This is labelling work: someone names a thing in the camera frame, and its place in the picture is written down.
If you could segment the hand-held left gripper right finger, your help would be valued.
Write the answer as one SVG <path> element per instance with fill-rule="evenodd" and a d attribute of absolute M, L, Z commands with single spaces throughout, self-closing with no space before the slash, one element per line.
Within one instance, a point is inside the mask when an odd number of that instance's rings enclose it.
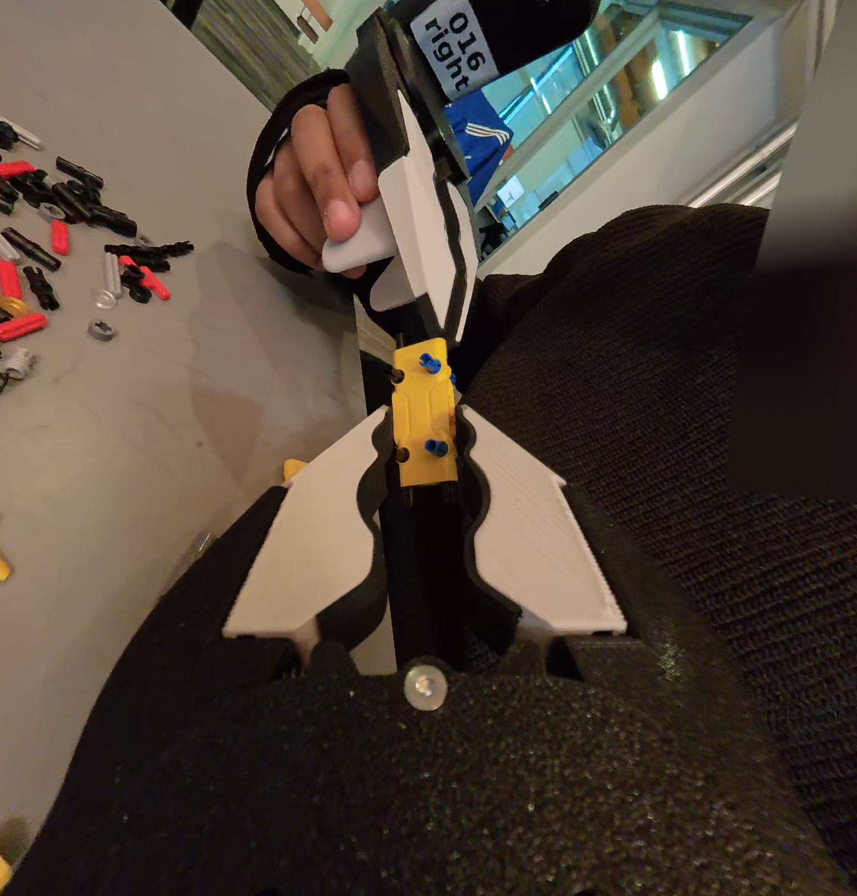
<path fill-rule="evenodd" d="M 514 605 L 513 638 L 542 652 L 557 638 L 625 636 L 621 607 L 569 505 L 566 481 L 460 405 L 463 459 L 481 505 L 467 546 L 480 586 Z"/>

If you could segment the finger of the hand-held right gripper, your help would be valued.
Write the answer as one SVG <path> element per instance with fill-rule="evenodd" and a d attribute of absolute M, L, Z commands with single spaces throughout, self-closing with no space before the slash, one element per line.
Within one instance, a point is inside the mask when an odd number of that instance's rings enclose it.
<path fill-rule="evenodd" d="M 457 240 L 452 254 L 455 280 L 452 297 L 445 318 L 445 338 L 448 343 L 461 343 L 465 333 L 479 266 L 471 211 L 454 185 L 447 185 L 452 209 L 457 220 Z"/>
<path fill-rule="evenodd" d="M 395 254 L 369 293 L 377 314 L 400 308 L 419 313 L 430 338 L 445 338 L 445 318 L 452 297 L 457 220 L 447 185 L 436 174 L 426 137 L 405 96 L 399 91 L 409 150 L 378 176 Z"/>

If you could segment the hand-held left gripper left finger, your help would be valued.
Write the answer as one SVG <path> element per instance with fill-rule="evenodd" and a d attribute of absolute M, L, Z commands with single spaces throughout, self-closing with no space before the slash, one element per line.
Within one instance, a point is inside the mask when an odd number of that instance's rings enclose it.
<path fill-rule="evenodd" d="M 395 664 L 378 528 L 393 448 L 380 406 L 291 476 L 224 637 L 288 639 L 304 663 L 331 641 L 355 664 Z"/>

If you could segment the yellow brick assembly blue pins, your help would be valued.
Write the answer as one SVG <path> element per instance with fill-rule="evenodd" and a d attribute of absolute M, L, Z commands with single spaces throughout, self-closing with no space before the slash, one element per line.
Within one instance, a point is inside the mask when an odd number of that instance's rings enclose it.
<path fill-rule="evenodd" d="M 400 485 L 457 481 L 456 397 L 444 339 L 394 351 L 393 439 Z"/>

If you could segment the person's right hand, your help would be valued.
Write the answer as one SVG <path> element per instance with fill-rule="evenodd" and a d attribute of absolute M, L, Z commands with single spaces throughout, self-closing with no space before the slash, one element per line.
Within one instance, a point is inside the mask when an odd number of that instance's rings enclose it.
<path fill-rule="evenodd" d="M 306 271 L 324 272 L 328 241 L 352 238 L 361 208 L 379 197 L 378 175 L 350 84 L 333 87 L 323 106 L 291 119 L 254 194 L 254 218 L 277 248 Z"/>

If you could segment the blue jacket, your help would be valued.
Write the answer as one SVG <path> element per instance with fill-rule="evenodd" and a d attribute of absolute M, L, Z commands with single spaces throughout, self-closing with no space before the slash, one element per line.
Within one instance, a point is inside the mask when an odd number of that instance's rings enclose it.
<path fill-rule="evenodd" d="M 513 132 L 481 91 L 448 105 L 445 115 L 466 160 L 471 204 L 478 209 L 480 197 L 511 146 Z"/>

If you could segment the person's black sweater torso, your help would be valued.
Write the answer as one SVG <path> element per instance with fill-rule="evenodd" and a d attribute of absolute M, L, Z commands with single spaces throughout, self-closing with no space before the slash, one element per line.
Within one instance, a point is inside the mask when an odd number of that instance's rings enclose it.
<path fill-rule="evenodd" d="M 745 288 L 769 214 L 630 210 L 541 273 L 485 274 L 457 382 L 710 616 L 857 890 L 857 505 L 726 483 Z"/>

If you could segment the pile of black red pins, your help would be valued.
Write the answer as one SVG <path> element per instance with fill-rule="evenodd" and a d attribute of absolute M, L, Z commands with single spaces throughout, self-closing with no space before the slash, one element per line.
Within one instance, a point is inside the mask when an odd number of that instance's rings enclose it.
<path fill-rule="evenodd" d="M 120 239 L 101 249 L 102 282 L 91 290 L 100 312 L 124 298 L 139 305 L 170 300 L 164 276 L 195 251 L 187 240 L 158 244 L 144 235 L 127 213 L 102 201 L 105 181 L 88 168 L 57 155 L 51 174 L 19 157 L 20 149 L 42 151 L 43 144 L 0 116 L 0 395 L 37 362 L 24 342 L 62 308 L 51 277 L 64 268 L 81 228 Z"/>

